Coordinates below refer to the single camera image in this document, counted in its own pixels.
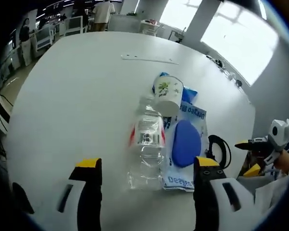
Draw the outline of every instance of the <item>chair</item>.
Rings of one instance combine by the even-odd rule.
[[[45,26],[41,30],[35,32],[35,39],[36,39],[36,51],[52,45],[53,38],[51,36],[51,28],[49,26]]]
[[[163,28],[164,24],[161,24],[157,29],[144,29],[142,31],[143,34],[145,35],[152,35],[152,36],[157,36],[158,35],[158,31],[161,30]]]
[[[76,35],[83,33],[83,19],[82,16],[68,18],[65,20],[66,31],[64,36]]]
[[[109,19],[108,31],[139,33],[140,19],[135,16],[113,14]]]

